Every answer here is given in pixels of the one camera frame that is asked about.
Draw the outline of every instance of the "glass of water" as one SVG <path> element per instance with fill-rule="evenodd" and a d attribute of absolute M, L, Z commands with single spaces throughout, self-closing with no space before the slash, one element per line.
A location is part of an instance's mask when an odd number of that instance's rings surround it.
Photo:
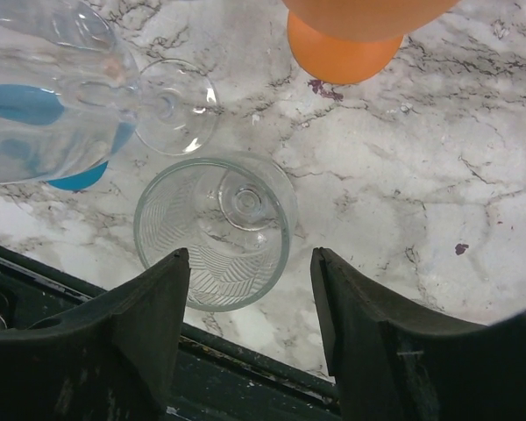
<path fill-rule="evenodd" d="M 134 238 L 146 268 L 186 247 L 188 306 L 228 311 L 279 280 L 296 219 L 295 192 L 279 166 L 229 153 L 182 161 L 154 178 L 139 200 Z"/>

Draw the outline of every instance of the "clear drinking glass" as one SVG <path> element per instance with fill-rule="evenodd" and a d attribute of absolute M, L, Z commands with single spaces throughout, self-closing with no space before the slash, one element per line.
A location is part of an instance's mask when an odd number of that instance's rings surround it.
<path fill-rule="evenodd" d="M 217 115 L 200 69 L 165 60 L 140 73 L 79 0 L 0 0 L 0 183 L 73 185 L 65 177 L 84 173 L 76 184 L 89 183 L 103 173 L 90 169 L 104 169 L 135 129 L 160 153 L 192 153 Z"/>
<path fill-rule="evenodd" d="M 230 153 L 179 162 L 148 185 L 134 218 L 146 268 L 186 247 L 188 306 L 236 310 L 278 281 L 295 229 L 295 193 L 272 161 Z"/>

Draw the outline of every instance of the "marble countertop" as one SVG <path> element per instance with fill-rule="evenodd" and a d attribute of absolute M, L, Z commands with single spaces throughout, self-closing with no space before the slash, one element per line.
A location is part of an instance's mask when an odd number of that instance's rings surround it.
<path fill-rule="evenodd" d="M 526 309 L 526 0 L 463 0 L 408 36 L 360 85 L 292 59 L 279 0 L 93 0 L 140 67 L 180 58 L 224 107 L 211 149 L 272 157 L 300 217 L 287 270 L 262 300 L 185 321 L 325 376 L 309 280 L 327 246 L 389 288 L 458 318 Z M 0 244 L 107 289 L 143 269 L 142 190 L 175 160 L 136 138 L 91 189 L 0 187 Z"/>

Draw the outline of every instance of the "orange balloon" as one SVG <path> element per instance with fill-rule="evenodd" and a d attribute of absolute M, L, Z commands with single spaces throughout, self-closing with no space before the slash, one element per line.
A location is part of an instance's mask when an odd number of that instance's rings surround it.
<path fill-rule="evenodd" d="M 393 39 L 442 15 L 458 0 L 282 0 L 298 18 L 334 38 Z"/>
<path fill-rule="evenodd" d="M 402 37 L 458 0 L 282 0 L 300 66 L 330 83 L 362 82 L 394 57 Z"/>
<path fill-rule="evenodd" d="M 380 72 L 397 53 L 403 37 L 387 41 L 355 42 L 332 38 L 288 14 L 288 42 L 298 64 L 329 83 L 362 82 Z"/>

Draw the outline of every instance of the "purple stain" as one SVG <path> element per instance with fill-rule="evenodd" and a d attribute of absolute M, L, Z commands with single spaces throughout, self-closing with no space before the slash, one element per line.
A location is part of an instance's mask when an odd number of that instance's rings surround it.
<path fill-rule="evenodd" d="M 336 103 L 340 103 L 341 101 L 343 101 L 343 94 L 339 94 L 333 90 L 322 89 L 319 95 L 321 95 L 323 98 L 332 99 Z"/>
<path fill-rule="evenodd" d="M 319 79 L 312 79 L 308 82 L 308 86 L 311 86 L 312 92 L 314 92 L 315 94 L 319 94 L 321 98 L 332 99 L 335 102 L 343 101 L 343 94 L 338 94 L 333 89 L 324 88 L 323 81 L 320 81 Z"/>
<path fill-rule="evenodd" d="M 308 86 L 311 86 L 312 92 L 317 94 L 317 92 L 323 90 L 323 81 L 320 81 L 319 79 L 312 79 L 308 82 Z"/>
<path fill-rule="evenodd" d="M 454 248 L 456 249 L 456 255 L 460 256 L 461 254 L 464 254 L 470 246 L 469 244 L 457 244 Z"/>

